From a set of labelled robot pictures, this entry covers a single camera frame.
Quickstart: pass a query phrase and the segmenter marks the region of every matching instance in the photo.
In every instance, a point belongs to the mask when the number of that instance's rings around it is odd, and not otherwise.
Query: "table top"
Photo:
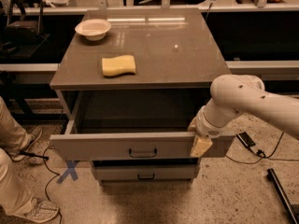
[[[107,19],[112,28],[97,42],[75,34],[50,83],[55,90],[198,88],[230,73],[196,8],[107,9],[87,19]],[[135,57],[135,75],[104,77],[102,58],[121,55]]]

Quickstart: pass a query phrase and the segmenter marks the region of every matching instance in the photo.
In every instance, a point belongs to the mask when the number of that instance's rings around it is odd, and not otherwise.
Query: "bowl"
[[[90,19],[79,23],[75,31],[90,41],[98,41],[105,37],[110,28],[111,23],[107,20]]]

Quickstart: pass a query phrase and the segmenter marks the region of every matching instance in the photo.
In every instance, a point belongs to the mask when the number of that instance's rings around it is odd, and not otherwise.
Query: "shoe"
[[[42,133],[43,133],[42,127],[36,126],[31,132],[28,133],[29,135],[31,135],[30,143],[28,144],[27,147],[24,147],[21,151],[29,152],[33,144],[35,144],[38,141],[38,139],[41,137]],[[13,161],[22,161],[25,157],[26,155],[22,155],[22,154],[10,154],[10,158]]]
[[[40,198],[34,199],[36,199],[34,209],[32,209],[29,213],[17,215],[16,217],[31,220],[35,223],[44,223],[57,216],[59,208],[54,203]]]

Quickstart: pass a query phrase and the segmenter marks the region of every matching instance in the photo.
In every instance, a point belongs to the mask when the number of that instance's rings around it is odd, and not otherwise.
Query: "concrete floor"
[[[50,135],[58,133],[57,122],[36,122],[44,133],[39,146],[50,145]],[[270,155],[281,131],[250,115],[243,115],[228,127],[236,133],[246,131],[256,142],[254,150],[262,149]],[[299,141],[284,134],[273,159],[299,160]],[[49,168],[63,175],[65,162],[54,149],[46,152]],[[237,140],[227,156],[238,161],[258,160]],[[30,166],[27,160],[15,163],[24,182],[37,197],[46,198],[45,187],[55,176],[45,165]],[[76,168],[77,180],[68,175],[62,183],[54,178],[48,188],[50,199],[62,213],[62,223],[72,224],[188,224],[188,223],[290,223],[288,215],[267,169],[273,168],[289,196],[291,203],[299,203],[298,161],[261,160],[256,164],[239,164],[228,158],[204,158],[201,170],[193,182],[126,182],[100,186],[93,178],[88,162]],[[52,224],[58,224],[56,217]],[[7,217],[0,209],[0,223],[29,223]]]

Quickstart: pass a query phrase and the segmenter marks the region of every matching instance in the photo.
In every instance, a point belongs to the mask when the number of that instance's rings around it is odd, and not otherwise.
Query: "beige pants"
[[[7,150],[18,150],[28,142],[29,135],[11,117],[0,97],[0,144]],[[6,214],[13,216],[28,213],[34,207],[33,197],[33,192],[20,180],[10,157],[0,148],[0,205]]]

